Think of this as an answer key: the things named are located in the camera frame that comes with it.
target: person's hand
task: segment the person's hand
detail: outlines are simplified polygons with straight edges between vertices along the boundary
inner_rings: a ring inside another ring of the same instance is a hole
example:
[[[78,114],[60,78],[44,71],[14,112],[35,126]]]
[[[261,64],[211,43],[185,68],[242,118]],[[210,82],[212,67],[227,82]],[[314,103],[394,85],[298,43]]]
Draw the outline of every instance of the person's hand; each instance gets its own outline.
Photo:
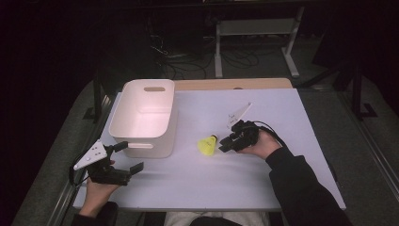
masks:
[[[263,130],[259,130],[258,142],[250,147],[247,147],[238,153],[251,153],[261,159],[266,159],[272,152],[280,148],[281,145],[270,134]]]
[[[88,190],[79,215],[96,218],[103,206],[108,202],[111,194],[118,187],[120,186],[94,183],[88,178]]]

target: metal frame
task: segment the metal frame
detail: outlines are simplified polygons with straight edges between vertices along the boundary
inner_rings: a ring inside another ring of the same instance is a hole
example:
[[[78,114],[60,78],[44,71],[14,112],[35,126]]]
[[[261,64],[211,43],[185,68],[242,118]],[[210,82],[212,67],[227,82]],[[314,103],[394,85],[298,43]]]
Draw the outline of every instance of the metal frame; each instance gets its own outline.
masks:
[[[369,129],[365,123],[359,119],[359,116],[353,112],[351,108],[351,101],[341,92],[338,92],[339,99],[342,101],[343,106],[348,112],[354,124],[358,127],[360,133],[363,135],[367,144],[370,147],[370,152],[375,164],[379,168],[382,176],[384,177],[387,185],[390,187],[393,196],[399,201],[399,177],[396,172],[392,169],[391,164],[388,162],[385,155],[379,149],[377,143],[373,139]]]
[[[85,147],[87,149],[98,139],[99,135],[104,129],[106,120],[108,119],[109,112],[111,111],[113,100],[108,96],[104,96],[103,102],[101,104],[102,114],[99,117],[97,123],[93,127],[91,133],[88,136],[88,139],[85,142]],[[79,170],[75,173],[75,179],[83,178],[85,174],[84,170]],[[58,200],[56,202],[56,206],[53,210],[53,213],[49,217],[47,221],[47,226],[61,225],[66,213],[71,206],[71,203],[74,200],[74,197],[77,193],[77,189],[73,187],[70,182],[67,180],[62,188],[61,193],[58,196]]]
[[[262,35],[262,34],[289,34],[288,43],[281,48],[285,62],[293,78],[299,77],[291,51],[300,22],[304,7],[298,9],[294,19],[265,19],[265,20],[246,20],[246,21],[221,21],[216,25],[216,49],[215,49],[215,77],[223,78],[222,62],[220,56],[220,37],[231,35]]]

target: bin handle cutout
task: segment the bin handle cutout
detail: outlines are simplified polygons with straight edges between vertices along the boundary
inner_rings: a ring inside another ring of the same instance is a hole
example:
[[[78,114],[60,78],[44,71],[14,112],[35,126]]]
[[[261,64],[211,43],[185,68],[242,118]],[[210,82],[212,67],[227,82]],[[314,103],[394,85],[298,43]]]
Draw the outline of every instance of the bin handle cutout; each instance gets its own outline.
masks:
[[[153,148],[152,144],[149,143],[129,143],[129,148],[140,148],[140,149],[151,149]]]
[[[156,91],[166,91],[166,90],[165,90],[165,88],[163,88],[163,87],[145,87],[145,88],[144,88],[144,91],[153,91],[153,92],[156,92]]]

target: white table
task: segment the white table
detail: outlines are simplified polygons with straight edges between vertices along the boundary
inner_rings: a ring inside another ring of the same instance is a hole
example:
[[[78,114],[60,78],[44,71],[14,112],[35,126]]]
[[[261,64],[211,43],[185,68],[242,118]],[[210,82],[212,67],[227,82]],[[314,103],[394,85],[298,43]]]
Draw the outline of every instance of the white table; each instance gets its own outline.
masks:
[[[228,114],[252,102],[244,121],[263,121],[284,139],[293,154],[305,155],[320,183],[341,208],[343,198],[322,154],[296,89],[237,89],[176,91],[179,118],[175,146],[164,159],[133,159],[114,153],[115,168],[128,170],[144,162],[128,186],[118,189],[110,201],[138,211],[271,211],[279,210],[268,178],[270,168],[260,158],[230,151],[202,155],[197,141],[231,133]],[[108,120],[101,140],[115,144],[108,134]],[[81,207],[86,186],[80,188],[74,207]]]

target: metal stand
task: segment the metal stand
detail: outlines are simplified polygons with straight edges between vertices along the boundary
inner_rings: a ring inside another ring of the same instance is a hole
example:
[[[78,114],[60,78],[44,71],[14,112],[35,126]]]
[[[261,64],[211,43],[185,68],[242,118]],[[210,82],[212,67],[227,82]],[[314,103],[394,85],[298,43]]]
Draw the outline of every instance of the metal stand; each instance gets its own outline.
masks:
[[[353,78],[353,94],[352,94],[352,111],[356,117],[362,121],[364,117],[376,117],[376,113],[370,104],[363,104],[366,112],[361,112],[361,73],[359,66],[355,66],[355,74]]]
[[[303,11],[303,7],[299,8],[295,18],[288,19],[221,21],[216,25],[215,77],[223,78],[220,56],[220,36],[289,34],[289,41],[285,47],[281,48],[281,51],[288,69],[291,72],[291,76],[297,78],[299,72],[291,57],[291,51],[294,46]]]
[[[315,85],[316,83],[318,83],[321,80],[331,76],[332,74],[345,69],[346,67],[348,67],[350,65],[350,63],[351,63],[350,60],[343,60],[340,63],[338,63],[337,65],[335,65],[334,67],[329,68],[325,72],[322,72],[322,73],[316,75],[311,80],[306,81],[306,82],[304,82],[302,84],[299,84],[299,85],[297,85],[295,87],[296,88],[308,88],[308,87],[311,87],[312,85]]]
[[[102,93],[101,93],[101,84],[98,74],[96,73],[93,79],[93,97],[94,97],[94,107],[89,108],[85,116],[84,120],[93,120],[93,123],[97,123],[102,113]]]

